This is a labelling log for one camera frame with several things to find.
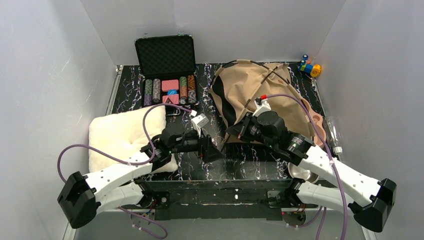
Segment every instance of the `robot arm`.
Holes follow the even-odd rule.
[[[128,164],[114,164],[86,175],[78,171],[69,176],[57,201],[71,227],[81,228],[101,212],[139,204],[146,189],[135,184],[134,179],[169,163],[174,153],[197,152],[204,162],[222,159],[224,156],[212,143],[211,136],[202,132],[208,123],[206,116],[200,114],[191,122],[194,129],[187,133],[181,127],[169,126],[153,137],[155,156],[151,162],[148,161],[153,149],[148,144],[129,157]]]
[[[254,113],[248,112],[239,123],[226,131],[244,142],[263,143],[282,160],[310,170],[338,186],[331,166],[335,164],[354,219],[369,230],[381,232],[395,204],[396,184],[388,178],[379,181],[363,175],[335,157],[329,161],[327,153],[311,139],[287,130],[284,120],[271,111],[266,96],[257,98],[255,104],[257,109]],[[343,212],[343,202],[337,188],[314,185],[298,178],[274,200],[276,204],[284,201],[295,206],[300,203],[316,204]]]

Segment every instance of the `black case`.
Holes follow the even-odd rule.
[[[187,78],[189,75],[193,75],[197,87],[195,46],[191,35],[145,37],[135,40],[134,43],[140,63],[140,72],[144,76],[141,106],[144,107],[146,79],[160,79],[160,81],[177,79],[179,81],[180,77]],[[159,103],[162,103],[164,95],[167,95],[167,92],[161,89]],[[196,94],[196,103],[178,103],[177,105],[193,108],[198,103],[199,96]]]

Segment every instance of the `beige bag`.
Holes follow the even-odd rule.
[[[290,84],[292,78],[288,65],[235,60],[216,71],[209,93],[227,128],[242,120],[247,112],[253,113],[256,110],[255,98],[262,95],[287,94],[302,99]],[[279,96],[268,99],[268,102],[272,111],[284,119],[289,131],[308,138],[315,135],[312,125],[305,119],[302,107],[293,99]],[[227,133],[223,144],[234,142],[240,141]]]

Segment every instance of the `clear plastic bottle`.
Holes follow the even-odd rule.
[[[336,126],[340,126],[339,119],[335,116],[327,116],[323,122],[323,125],[325,131],[327,132],[327,143],[329,143],[334,154],[341,157],[343,153],[343,139],[340,132],[336,130]]]

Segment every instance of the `marble pattern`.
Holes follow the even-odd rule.
[[[225,136],[225,124],[208,94],[214,72],[221,63],[205,63],[196,66],[196,95],[200,101],[197,111],[209,118],[205,133],[219,144]],[[290,63],[290,73],[294,88],[311,104],[312,109],[324,115],[321,103],[316,92],[316,86],[311,77],[299,72],[297,63]],[[124,66],[121,80],[117,89],[112,113],[122,113],[142,107],[143,75],[139,66]],[[167,118],[167,122],[181,123],[181,127],[191,129],[188,113]],[[227,144],[223,150],[225,159],[211,163],[204,163],[194,153],[176,154],[178,170],[162,172],[146,176],[152,181],[191,181],[191,180],[277,180],[288,177],[287,164],[265,147],[258,145]]]

